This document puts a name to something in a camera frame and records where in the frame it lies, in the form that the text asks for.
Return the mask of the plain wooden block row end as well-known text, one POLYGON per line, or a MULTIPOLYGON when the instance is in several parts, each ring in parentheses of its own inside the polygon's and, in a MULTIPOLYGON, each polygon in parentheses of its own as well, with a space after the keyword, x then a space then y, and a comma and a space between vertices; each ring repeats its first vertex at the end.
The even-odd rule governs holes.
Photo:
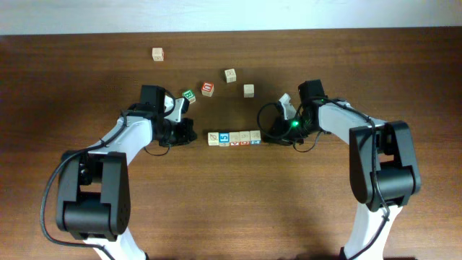
POLYGON ((209 146, 219 146, 219 132, 209 132, 207 141, 209 146))

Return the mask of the blue K wooden block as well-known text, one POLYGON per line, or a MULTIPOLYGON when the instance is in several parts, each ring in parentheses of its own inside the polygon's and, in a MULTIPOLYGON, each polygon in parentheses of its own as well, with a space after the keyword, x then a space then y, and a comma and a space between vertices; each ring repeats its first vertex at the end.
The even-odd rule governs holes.
POLYGON ((261 144, 261 132, 259 130, 250 131, 250 143, 261 144))

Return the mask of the green N wooden block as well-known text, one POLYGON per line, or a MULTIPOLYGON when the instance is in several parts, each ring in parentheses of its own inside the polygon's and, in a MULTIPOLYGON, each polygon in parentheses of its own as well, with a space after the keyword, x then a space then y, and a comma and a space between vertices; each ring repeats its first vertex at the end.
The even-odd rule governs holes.
POLYGON ((255 95, 255 89, 253 84, 244 84, 243 85, 243 96, 245 98, 253 98, 255 95))

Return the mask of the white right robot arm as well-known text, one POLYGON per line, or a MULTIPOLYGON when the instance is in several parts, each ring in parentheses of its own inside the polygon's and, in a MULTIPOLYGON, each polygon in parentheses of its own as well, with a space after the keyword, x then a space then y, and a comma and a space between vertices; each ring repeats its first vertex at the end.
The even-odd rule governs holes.
POLYGON ((263 140, 295 147, 311 134, 333 134, 348 144, 357 211, 339 258, 382 259, 395 219, 422 186, 409 125, 373 118, 345 99, 329 98, 319 79, 300 84, 298 94, 297 107, 288 94, 271 103, 279 117, 262 131, 263 140))

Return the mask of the red I wooden block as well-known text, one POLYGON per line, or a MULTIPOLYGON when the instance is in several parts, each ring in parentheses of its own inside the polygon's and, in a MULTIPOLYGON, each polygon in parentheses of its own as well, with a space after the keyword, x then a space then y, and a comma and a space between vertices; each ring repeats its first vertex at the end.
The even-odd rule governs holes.
POLYGON ((250 145, 250 132, 249 131, 240 131, 240 145, 250 145))

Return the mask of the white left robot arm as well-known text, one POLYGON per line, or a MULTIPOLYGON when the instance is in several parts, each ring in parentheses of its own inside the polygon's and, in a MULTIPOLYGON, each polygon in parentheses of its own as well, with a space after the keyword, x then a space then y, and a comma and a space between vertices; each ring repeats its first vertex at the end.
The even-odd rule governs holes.
POLYGON ((140 99, 122 111, 97 143, 63 154, 58 169, 56 224, 79 246, 101 259, 147 259, 128 223, 131 216, 128 166, 152 142, 170 150, 197 137, 184 117, 190 101, 165 88, 144 85, 140 99))

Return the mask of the ice cream wooden block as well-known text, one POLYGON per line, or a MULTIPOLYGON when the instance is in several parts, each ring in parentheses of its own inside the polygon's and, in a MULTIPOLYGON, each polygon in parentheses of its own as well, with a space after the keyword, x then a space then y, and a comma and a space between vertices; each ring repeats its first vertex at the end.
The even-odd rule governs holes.
POLYGON ((230 132, 230 145, 238 146, 240 145, 240 133, 239 132, 230 132))

